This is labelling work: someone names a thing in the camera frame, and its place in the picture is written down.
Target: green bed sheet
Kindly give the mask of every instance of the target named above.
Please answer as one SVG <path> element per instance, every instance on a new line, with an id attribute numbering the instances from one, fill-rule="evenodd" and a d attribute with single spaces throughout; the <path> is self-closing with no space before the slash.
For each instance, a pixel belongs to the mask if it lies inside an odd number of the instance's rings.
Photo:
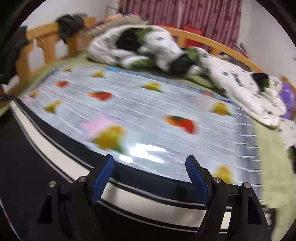
<path id="1" fill-rule="evenodd" d="M 68 67 L 72 66 L 107 66 L 95 63 L 87 59 L 83 53 L 76 58 L 67 59 L 48 66 L 41 74 L 30 79 L 29 85 L 34 85 L 42 80 L 52 68 L 64 64 Z M 169 76 L 164 72 L 157 70 L 145 70 L 145 72 L 160 75 L 183 83 L 198 87 L 209 92 L 217 93 L 213 84 L 204 78 L 186 77 L 189 80 L 178 79 Z M 24 87 L 20 88 L 18 93 L 24 91 Z M 0 109 L 0 116 L 8 107 Z M 272 233 L 272 240 L 279 241 L 288 231 L 296 218 L 296 193 L 295 175 L 292 171 L 292 165 L 288 159 L 285 147 L 276 129 L 271 129 L 256 120 L 252 119 L 257 134 L 257 145 L 260 147 L 259 153 L 262 159 L 262 178 L 263 178 L 263 204 L 267 208 L 276 208 L 276 227 Z"/>

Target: metal screw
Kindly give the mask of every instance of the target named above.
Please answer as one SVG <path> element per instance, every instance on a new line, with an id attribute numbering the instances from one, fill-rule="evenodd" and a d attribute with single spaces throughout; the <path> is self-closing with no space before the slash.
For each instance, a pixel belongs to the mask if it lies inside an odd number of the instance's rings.
<path id="1" fill-rule="evenodd" d="M 250 188 L 250 187 L 251 187 L 251 184 L 249 184 L 249 183 L 244 183 L 244 187 L 245 187 L 245 188 Z"/>
<path id="2" fill-rule="evenodd" d="M 86 181 L 86 176 L 82 176 L 82 177 L 78 178 L 78 181 L 79 181 L 80 183 L 85 182 L 85 181 Z"/>
<path id="3" fill-rule="evenodd" d="M 219 177 L 213 177 L 213 181 L 216 183 L 220 183 L 221 182 L 221 178 Z"/>
<path id="4" fill-rule="evenodd" d="M 51 181 L 50 183 L 49 183 L 49 186 L 52 188 L 52 187 L 54 187 L 56 185 L 56 182 L 55 181 Z"/>

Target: purple object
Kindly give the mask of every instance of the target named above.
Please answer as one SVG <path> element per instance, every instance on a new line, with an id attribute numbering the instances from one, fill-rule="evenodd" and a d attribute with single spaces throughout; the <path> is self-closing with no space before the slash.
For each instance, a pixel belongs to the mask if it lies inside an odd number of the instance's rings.
<path id="1" fill-rule="evenodd" d="M 289 119 L 295 104 L 294 93 L 288 83 L 283 82 L 282 84 L 280 97 L 287 106 L 287 113 L 282 118 Z"/>

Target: blue textured pad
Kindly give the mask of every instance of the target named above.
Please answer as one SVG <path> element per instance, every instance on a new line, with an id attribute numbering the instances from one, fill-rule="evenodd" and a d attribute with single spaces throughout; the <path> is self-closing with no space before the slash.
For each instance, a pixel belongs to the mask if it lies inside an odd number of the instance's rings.
<path id="1" fill-rule="evenodd" d="M 102 168 L 102 171 L 100 172 L 100 174 L 98 175 L 98 177 L 96 178 L 95 182 L 91 187 L 91 190 L 92 190 L 91 202 L 93 204 L 95 204 L 96 201 L 101 199 L 101 196 L 111 176 L 113 168 L 114 168 L 114 158 L 113 156 L 110 156 L 110 158 L 107 160 L 106 164 Z"/>
<path id="2" fill-rule="evenodd" d="M 203 204 L 207 204 L 209 202 L 209 197 L 207 194 L 207 184 L 199 173 L 198 169 L 195 167 L 193 161 L 188 156 L 185 161 L 185 168 L 187 174 L 191 180 L 192 185 L 194 186 L 196 195 L 198 200 L 200 200 Z"/>

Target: red curtain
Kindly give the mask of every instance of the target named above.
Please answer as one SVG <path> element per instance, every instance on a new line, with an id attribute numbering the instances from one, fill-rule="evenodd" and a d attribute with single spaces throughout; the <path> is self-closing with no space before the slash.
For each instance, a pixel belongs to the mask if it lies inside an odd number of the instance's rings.
<path id="1" fill-rule="evenodd" d="M 184 24 L 231 47 L 237 42 L 242 0 L 124 0 L 124 12 L 136 12 L 152 24 Z"/>

